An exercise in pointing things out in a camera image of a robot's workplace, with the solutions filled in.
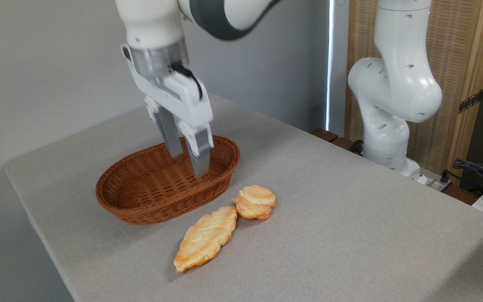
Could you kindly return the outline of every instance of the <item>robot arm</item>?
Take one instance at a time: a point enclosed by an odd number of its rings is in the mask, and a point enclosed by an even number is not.
[[[364,156],[414,180],[420,168],[406,158],[406,121],[431,118],[442,99],[426,54],[430,7],[431,0],[379,0],[374,42],[383,59],[360,59],[348,77],[363,118]]]
[[[126,26],[128,59],[151,119],[176,157],[186,138],[195,176],[208,172],[213,119],[204,84],[187,69],[182,15],[221,40],[249,33],[278,0],[116,0]]]

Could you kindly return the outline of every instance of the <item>basket rim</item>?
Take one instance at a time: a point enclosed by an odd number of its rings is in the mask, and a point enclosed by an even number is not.
[[[230,145],[230,146],[228,146],[228,149],[232,153],[234,153],[235,155],[238,155],[238,156],[236,156],[235,161],[230,163],[230,165],[226,168],[225,172],[223,172],[222,174],[220,174],[216,178],[212,178],[211,180],[209,180],[206,183],[205,186],[193,187],[193,188],[190,188],[189,190],[184,191],[182,193],[177,193],[176,195],[173,195],[172,197],[169,198],[169,200],[170,200],[169,203],[167,203],[167,204],[165,204],[165,205],[163,205],[162,207],[159,207],[159,208],[157,208],[154,203],[146,203],[146,204],[134,207],[134,208],[117,208],[116,206],[113,206],[113,205],[107,203],[107,201],[104,197],[104,193],[101,189],[103,187],[103,184],[106,182],[106,180],[108,180],[107,176],[109,176],[109,174],[113,173],[113,171],[115,171],[117,168],[119,168],[119,166],[123,162],[126,162],[126,161],[132,159],[132,157],[137,156],[139,153],[143,153],[143,152],[149,151],[150,149],[152,149],[154,147],[158,147],[159,145],[161,145],[161,143],[160,143],[158,145],[153,145],[153,146],[147,147],[145,149],[136,151],[134,153],[128,154],[125,157],[123,157],[122,159],[120,159],[119,161],[112,164],[100,176],[98,182],[96,182],[96,199],[98,200],[100,205],[102,207],[104,207],[106,210],[111,209],[111,210],[114,210],[114,211],[117,211],[117,212],[132,212],[132,211],[139,211],[139,210],[147,210],[149,208],[155,208],[154,209],[155,211],[161,211],[161,210],[165,210],[166,208],[169,208],[173,204],[176,204],[180,200],[183,200],[184,198],[180,198],[181,196],[195,195],[196,193],[200,193],[202,191],[205,191],[207,188],[209,188],[213,185],[222,183],[224,181],[230,181],[230,178],[232,178],[232,174],[234,173],[234,170],[236,170],[236,167],[238,167],[238,164],[239,164],[239,161],[240,161],[240,150],[239,150],[238,146],[236,145],[236,143],[234,141],[232,141],[228,138],[225,138],[224,136],[213,135],[213,140],[214,140],[214,143],[216,143],[215,142],[216,140],[225,141],[227,143],[227,145]]]

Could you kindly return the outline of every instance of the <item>fake bread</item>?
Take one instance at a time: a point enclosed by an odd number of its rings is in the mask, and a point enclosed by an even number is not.
[[[247,219],[266,220],[275,207],[275,195],[272,191],[255,184],[238,191],[238,196],[232,201],[236,204],[238,214]]]
[[[236,228],[236,218],[236,207],[229,205],[204,215],[190,227],[174,258],[176,273],[201,266],[215,258],[220,248],[229,242]]]

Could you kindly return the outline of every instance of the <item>metal hinge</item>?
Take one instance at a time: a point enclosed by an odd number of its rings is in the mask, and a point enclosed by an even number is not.
[[[482,94],[483,94],[483,89],[471,95],[466,100],[462,101],[460,103],[460,111],[458,112],[458,114],[469,109],[470,107],[473,107],[476,103],[478,103],[482,99]]]

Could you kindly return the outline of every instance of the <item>brown woven basket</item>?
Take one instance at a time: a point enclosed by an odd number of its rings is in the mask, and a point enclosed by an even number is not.
[[[111,166],[96,184],[100,205],[126,222],[149,225],[178,217],[221,195],[238,166],[238,146],[213,136],[209,172],[196,179],[186,142],[180,140],[184,153],[175,159],[161,143]]]

